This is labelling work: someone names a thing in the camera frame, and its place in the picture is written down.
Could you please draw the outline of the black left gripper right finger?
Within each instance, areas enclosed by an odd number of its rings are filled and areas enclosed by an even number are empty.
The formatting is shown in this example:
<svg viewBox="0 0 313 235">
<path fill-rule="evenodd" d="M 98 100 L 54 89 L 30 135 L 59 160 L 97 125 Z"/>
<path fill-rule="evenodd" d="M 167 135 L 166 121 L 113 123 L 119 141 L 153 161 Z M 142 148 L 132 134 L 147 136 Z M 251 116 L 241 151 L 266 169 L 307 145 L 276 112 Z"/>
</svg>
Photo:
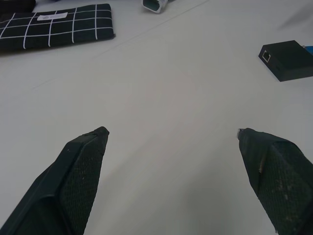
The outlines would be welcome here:
<svg viewBox="0 0 313 235">
<path fill-rule="evenodd" d="M 313 164 L 293 142 L 239 129 L 250 185 L 280 235 L 313 233 Z"/>
</svg>

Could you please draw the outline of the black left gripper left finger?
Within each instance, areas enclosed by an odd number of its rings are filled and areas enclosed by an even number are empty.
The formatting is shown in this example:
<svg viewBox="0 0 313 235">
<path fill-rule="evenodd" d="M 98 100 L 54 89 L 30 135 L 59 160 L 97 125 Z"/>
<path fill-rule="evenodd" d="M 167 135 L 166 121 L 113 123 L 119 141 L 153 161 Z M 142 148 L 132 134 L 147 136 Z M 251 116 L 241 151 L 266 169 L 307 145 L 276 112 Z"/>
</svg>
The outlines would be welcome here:
<svg viewBox="0 0 313 235">
<path fill-rule="evenodd" d="M 2 235 L 82 235 L 95 200 L 109 131 L 69 141 L 32 183 L 0 229 Z"/>
</svg>

